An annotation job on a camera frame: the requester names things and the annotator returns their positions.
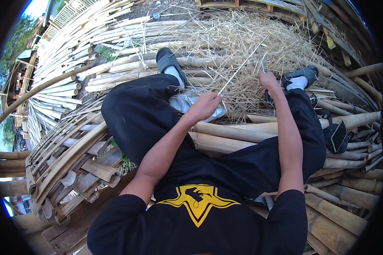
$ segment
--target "right hand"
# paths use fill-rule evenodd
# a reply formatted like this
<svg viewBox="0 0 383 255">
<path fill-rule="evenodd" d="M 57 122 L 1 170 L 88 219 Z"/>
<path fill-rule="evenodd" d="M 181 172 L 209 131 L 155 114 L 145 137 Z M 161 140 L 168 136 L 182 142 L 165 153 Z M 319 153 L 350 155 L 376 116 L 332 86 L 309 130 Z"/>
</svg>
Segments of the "right hand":
<svg viewBox="0 0 383 255">
<path fill-rule="evenodd" d="M 257 78 L 260 79 L 261 92 L 263 94 L 265 94 L 266 90 L 268 90 L 270 97 L 283 93 L 282 87 L 279 85 L 273 73 L 260 73 L 257 75 Z"/>
<path fill-rule="evenodd" d="M 204 93 L 183 115 L 183 118 L 190 121 L 190 124 L 194 126 L 197 122 L 210 118 L 223 98 L 223 94 L 217 95 L 215 92 Z"/>
</svg>

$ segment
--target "person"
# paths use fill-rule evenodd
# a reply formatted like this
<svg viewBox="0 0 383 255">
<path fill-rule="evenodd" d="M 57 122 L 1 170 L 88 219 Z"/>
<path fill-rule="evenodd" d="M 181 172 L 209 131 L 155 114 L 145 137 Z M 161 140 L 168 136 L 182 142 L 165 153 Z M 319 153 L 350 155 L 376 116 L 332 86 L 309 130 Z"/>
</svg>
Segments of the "person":
<svg viewBox="0 0 383 255">
<path fill-rule="evenodd" d="M 202 94 L 179 116 L 169 105 L 187 85 L 168 48 L 156 55 L 161 74 L 120 84 L 106 96 L 102 115 L 122 152 L 137 166 L 88 231 L 98 254 L 302 254 L 307 238 L 303 184 L 326 157 L 317 115 L 304 89 L 318 75 L 305 67 L 258 75 L 274 99 L 278 136 L 228 155 L 195 150 L 188 131 L 208 119 L 223 96 Z M 245 199 L 278 191 L 267 219 Z M 147 209 L 152 194 L 156 203 Z"/>
</svg>

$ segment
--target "smartphone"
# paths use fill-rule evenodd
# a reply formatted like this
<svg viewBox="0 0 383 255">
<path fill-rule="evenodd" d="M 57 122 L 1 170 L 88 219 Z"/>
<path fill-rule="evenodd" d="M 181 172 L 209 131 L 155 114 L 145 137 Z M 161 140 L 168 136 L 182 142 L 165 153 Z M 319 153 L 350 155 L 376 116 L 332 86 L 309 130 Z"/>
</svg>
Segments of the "smartphone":
<svg viewBox="0 0 383 255">
<path fill-rule="evenodd" d="M 335 132 L 333 132 L 333 135 L 330 137 L 330 141 L 332 143 L 334 152 L 338 152 L 346 136 L 347 129 L 345 123 L 342 120 L 341 123 L 339 123 L 339 125 L 336 127 Z"/>
</svg>

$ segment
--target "black t-shirt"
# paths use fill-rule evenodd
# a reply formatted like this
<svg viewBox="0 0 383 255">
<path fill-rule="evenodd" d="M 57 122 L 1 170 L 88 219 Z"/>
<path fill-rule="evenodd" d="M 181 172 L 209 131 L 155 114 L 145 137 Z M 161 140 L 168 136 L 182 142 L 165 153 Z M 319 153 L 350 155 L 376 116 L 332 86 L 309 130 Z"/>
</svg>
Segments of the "black t-shirt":
<svg viewBox="0 0 383 255">
<path fill-rule="evenodd" d="M 230 191 L 207 184 L 174 187 L 146 211 L 135 195 L 113 198 L 88 232 L 93 255 L 302 254 L 305 197 L 282 193 L 267 219 Z"/>
</svg>

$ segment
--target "blue sky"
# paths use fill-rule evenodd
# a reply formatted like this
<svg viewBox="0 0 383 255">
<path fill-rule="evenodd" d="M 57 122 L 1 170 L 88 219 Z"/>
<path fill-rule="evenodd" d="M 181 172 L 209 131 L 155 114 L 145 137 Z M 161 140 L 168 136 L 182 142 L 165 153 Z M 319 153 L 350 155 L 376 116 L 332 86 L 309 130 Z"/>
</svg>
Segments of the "blue sky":
<svg viewBox="0 0 383 255">
<path fill-rule="evenodd" d="M 48 1 L 49 0 L 32 0 L 23 14 L 32 15 L 35 18 L 40 17 L 41 14 L 45 13 Z"/>
</svg>

